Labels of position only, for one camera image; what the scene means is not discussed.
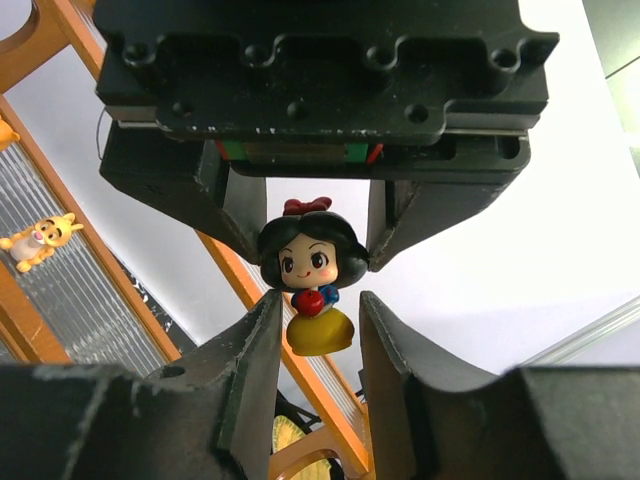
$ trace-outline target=yellow toy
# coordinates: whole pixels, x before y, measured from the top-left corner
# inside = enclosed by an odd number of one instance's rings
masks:
[[[0,152],[18,140],[20,140],[20,135],[14,132],[9,124],[0,117]]]
[[[0,238],[0,248],[8,250],[18,262],[16,268],[19,272],[26,273],[52,256],[56,248],[69,243],[73,232],[84,228],[80,223],[74,225],[75,220],[73,213],[45,218],[11,238]]]

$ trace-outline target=gray floor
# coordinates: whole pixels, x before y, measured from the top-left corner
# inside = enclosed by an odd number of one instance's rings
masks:
[[[640,171],[640,1],[583,3],[611,96]]]

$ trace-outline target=white wall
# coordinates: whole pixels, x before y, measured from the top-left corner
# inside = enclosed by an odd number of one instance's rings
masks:
[[[639,182],[581,2],[521,5],[529,26],[562,35],[548,65],[551,103],[531,134],[530,166],[486,212],[367,275],[341,301],[357,321],[359,291],[372,289],[409,325],[492,371],[640,293]],[[201,343],[243,309],[189,228],[99,177],[101,107],[93,86],[66,50],[7,97],[105,242]],[[366,182],[271,180],[269,216],[281,213],[286,198],[328,195],[364,242],[367,193]],[[336,359],[357,383],[357,347]]]

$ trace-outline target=yellow mesh object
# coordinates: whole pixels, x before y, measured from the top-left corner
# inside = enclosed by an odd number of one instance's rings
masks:
[[[273,421],[273,452],[288,447],[304,436],[305,433],[291,419],[284,415],[277,416]],[[320,460],[301,470],[291,480],[330,480],[330,469],[331,464],[327,460]]]

